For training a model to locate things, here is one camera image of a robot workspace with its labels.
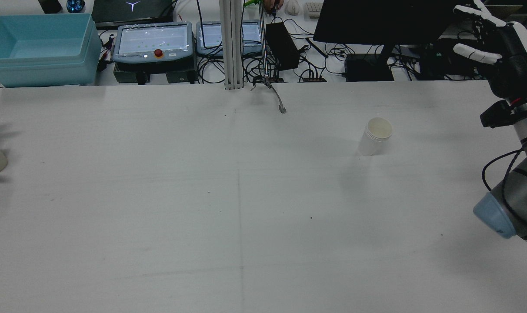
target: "computer mouse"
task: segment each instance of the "computer mouse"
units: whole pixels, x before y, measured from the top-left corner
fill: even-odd
[[[84,10],[86,2],[84,0],[67,0],[67,10],[69,13],[80,13]]]
[[[289,0],[285,6],[285,12],[287,12],[288,15],[298,15],[300,13],[300,4],[298,3],[298,0]]]

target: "white table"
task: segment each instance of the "white table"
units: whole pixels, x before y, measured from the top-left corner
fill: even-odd
[[[0,89],[0,313],[527,313],[485,82],[276,88]]]

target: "light blue plastic bin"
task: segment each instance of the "light blue plastic bin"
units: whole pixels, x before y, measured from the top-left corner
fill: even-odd
[[[0,16],[5,87],[92,83],[101,51],[91,14]]]

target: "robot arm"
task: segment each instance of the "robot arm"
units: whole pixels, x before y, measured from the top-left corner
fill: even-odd
[[[504,238],[518,235],[527,242],[527,157],[512,169],[522,151],[527,155],[527,30],[493,17],[480,0],[474,3],[478,10],[456,6],[454,12],[472,16],[486,51],[464,44],[453,51],[483,63],[492,92],[502,98],[482,113],[482,125],[513,125],[522,144],[503,180],[475,206],[474,214]]]

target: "monitor stand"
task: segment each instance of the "monitor stand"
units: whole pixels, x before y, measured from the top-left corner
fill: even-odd
[[[385,44],[381,53],[349,54],[345,60],[345,78],[347,81],[394,81],[387,60],[395,44]]]

